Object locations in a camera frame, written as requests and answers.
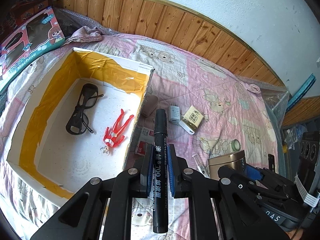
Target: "metal screw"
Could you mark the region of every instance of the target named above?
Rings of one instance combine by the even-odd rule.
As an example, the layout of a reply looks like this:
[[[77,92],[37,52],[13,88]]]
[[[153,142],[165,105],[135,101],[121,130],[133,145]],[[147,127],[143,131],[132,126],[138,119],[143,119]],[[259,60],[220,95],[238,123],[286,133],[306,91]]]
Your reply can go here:
[[[138,173],[138,170],[136,168],[131,168],[131,169],[128,169],[128,173],[130,175],[134,175],[134,174],[137,174]]]
[[[193,173],[193,170],[192,169],[190,169],[190,168],[185,168],[184,170],[183,170],[183,172],[185,173],[185,174],[192,174]]]
[[[92,185],[99,184],[99,182],[100,182],[100,179],[97,178],[97,177],[90,179],[90,183],[91,183]]]
[[[230,179],[228,179],[228,178],[222,178],[221,179],[221,183],[223,184],[223,185],[229,185],[230,184]]]

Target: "cartoon girl illustration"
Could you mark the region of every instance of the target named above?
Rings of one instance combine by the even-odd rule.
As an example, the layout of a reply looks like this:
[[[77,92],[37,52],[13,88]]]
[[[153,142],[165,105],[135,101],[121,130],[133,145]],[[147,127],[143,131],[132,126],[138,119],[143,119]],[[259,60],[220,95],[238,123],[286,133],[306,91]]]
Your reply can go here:
[[[58,41],[61,41],[63,39],[62,35],[62,30],[60,29],[59,26],[55,26],[55,27],[52,27],[49,32],[48,32],[48,36],[49,36],[49,39],[50,39],[50,44],[54,44]]]

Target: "tape roll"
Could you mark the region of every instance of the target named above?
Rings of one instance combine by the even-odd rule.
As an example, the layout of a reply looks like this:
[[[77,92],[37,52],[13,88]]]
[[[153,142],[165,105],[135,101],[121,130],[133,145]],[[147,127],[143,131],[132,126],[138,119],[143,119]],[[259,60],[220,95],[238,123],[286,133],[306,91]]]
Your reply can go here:
[[[237,139],[234,139],[231,142],[231,148],[233,151],[235,151],[235,152],[240,151],[240,147],[241,147],[240,142]]]

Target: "bubble wrap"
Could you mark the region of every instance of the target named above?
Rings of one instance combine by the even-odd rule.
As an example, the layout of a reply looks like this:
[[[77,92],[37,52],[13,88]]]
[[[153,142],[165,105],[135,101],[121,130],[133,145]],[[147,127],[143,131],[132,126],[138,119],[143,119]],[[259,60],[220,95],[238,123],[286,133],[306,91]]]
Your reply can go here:
[[[89,17],[83,16],[82,14],[57,7],[54,7],[53,10],[66,38],[69,38],[82,26],[88,26],[91,29],[97,27],[104,35],[115,35],[120,33],[110,28],[103,27],[100,23],[90,19]]]
[[[288,105],[290,92],[286,87],[278,87],[262,81],[241,76],[237,76],[237,78],[248,84],[255,84],[260,87],[261,95],[265,102],[267,113],[270,117],[270,121],[276,134],[279,165],[278,173],[281,176],[285,177],[286,171],[284,153],[282,151],[280,127],[284,118],[285,110]]]

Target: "gold power bank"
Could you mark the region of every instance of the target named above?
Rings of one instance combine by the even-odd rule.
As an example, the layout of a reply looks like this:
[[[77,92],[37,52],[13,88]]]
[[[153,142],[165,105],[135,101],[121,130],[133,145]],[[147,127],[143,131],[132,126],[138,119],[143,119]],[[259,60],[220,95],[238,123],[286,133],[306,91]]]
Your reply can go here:
[[[246,165],[244,150],[210,158],[208,159],[208,165],[210,179],[219,180],[218,169],[224,165],[228,165],[230,168],[242,173]]]

